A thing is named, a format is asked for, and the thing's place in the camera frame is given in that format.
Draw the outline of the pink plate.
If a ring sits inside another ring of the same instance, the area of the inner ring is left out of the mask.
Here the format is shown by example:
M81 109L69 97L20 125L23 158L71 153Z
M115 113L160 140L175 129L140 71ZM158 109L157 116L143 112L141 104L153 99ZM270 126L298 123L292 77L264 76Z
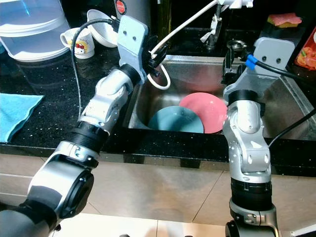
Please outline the pink plate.
M226 103L211 93L196 92L181 99L179 106L188 108L199 117L204 133L217 133L227 118Z

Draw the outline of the round steel sink strainer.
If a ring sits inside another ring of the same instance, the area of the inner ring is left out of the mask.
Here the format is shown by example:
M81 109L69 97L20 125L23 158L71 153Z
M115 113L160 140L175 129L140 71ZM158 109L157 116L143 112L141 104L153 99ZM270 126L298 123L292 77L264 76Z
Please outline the round steel sink strainer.
M226 46L228 49L233 50L234 52L243 52L248 47L244 41L238 39L231 39L227 41Z

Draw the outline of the steel faucet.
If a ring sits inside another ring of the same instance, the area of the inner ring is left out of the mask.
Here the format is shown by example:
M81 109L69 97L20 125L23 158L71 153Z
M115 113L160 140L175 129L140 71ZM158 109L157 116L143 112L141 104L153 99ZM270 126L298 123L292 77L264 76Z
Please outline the steel faucet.
M212 51L215 48L215 44L219 38L220 29L222 25L221 13L223 11L223 7L221 4L218 4L215 10L214 16L212 16L210 31L204 34L200 41L204 43L206 49L208 51Z

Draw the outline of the stainless steel sink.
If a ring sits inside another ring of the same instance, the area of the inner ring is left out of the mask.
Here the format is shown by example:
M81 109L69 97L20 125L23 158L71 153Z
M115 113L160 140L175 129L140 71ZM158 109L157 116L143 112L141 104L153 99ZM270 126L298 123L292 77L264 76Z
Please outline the stainless steel sink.
M162 108L177 106L190 93L211 93L223 98L222 57L169 55L163 65L171 77L167 90L154 88L149 82L136 86L129 99L132 110L122 119L125 128L148 129L151 117ZM280 131L313 110L307 91L290 78L276 79L259 99L266 105L262 117L265 138L273 138Z

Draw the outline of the olive oil bottle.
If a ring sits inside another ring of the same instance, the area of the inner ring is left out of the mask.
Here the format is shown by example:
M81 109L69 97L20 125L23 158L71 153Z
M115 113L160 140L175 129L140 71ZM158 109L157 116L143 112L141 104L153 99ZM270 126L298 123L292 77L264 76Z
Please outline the olive oil bottle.
M171 32L172 0L157 0L156 4L156 36L158 40L164 39Z

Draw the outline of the grey tumbler red label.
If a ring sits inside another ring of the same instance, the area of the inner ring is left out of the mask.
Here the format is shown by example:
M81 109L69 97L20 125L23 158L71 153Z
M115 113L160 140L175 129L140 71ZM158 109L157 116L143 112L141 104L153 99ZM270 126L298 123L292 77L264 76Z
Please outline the grey tumbler red label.
M117 18L131 16L151 29L151 0L114 0Z

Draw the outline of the white faucet filter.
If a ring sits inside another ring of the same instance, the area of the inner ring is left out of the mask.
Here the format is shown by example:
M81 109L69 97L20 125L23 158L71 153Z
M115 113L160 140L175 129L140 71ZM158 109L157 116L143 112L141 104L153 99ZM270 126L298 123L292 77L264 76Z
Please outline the white faucet filter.
M239 9L242 7L252 8L254 0L217 0L222 6L230 9Z

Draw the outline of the white bowl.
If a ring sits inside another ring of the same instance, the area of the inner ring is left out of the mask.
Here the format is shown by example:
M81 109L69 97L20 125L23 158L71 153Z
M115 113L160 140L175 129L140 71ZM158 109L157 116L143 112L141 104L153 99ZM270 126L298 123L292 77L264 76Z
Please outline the white bowl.
M97 9L90 9L86 12L86 19L90 22L95 19L112 19L108 14ZM93 38L106 47L117 47L118 34L108 23L93 23L88 26Z

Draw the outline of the pink yellow sponge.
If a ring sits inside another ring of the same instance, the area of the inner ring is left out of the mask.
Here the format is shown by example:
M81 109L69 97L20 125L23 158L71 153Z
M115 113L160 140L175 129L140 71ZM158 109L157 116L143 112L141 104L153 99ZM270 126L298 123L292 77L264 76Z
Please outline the pink yellow sponge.
M280 29L297 27L302 23L302 18L296 13L270 14L267 22Z

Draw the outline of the white cartoon mug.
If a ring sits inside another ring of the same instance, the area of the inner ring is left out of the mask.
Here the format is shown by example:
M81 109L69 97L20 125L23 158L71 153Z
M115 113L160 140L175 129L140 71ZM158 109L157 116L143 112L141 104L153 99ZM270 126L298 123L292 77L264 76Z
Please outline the white cartoon mug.
M73 37L79 28L69 29L60 34L62 44L68 48L72 43ZM83 29L77 37L75 43L74 55L79 59L88 59L95 54L95 43L93 42L92 32L89 29Z

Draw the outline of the red packet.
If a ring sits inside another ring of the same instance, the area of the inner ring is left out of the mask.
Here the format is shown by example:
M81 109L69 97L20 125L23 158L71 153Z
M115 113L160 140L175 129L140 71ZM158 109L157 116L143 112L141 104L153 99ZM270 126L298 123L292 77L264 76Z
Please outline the red packet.
M307 36L305 43L294 59L294 64L310 71L316 71L316 27Z

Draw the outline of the blue towel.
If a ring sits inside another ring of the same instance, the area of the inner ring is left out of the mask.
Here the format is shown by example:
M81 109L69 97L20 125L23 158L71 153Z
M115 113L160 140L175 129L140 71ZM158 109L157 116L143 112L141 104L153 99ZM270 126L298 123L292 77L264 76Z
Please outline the blue towel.
M0 142L11 140L42 99L43 95L0 93Z

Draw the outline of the beige cabinet front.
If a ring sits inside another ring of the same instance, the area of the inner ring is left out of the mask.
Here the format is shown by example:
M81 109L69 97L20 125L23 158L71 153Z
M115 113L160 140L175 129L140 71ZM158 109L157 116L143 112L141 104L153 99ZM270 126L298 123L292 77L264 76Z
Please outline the beige cabinet front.
M102 154L86 214L223 226L230 216L227 164L205 161L201 169L169 158L140 164ZM316 178L273 175L273 203L283 233L316 224Z

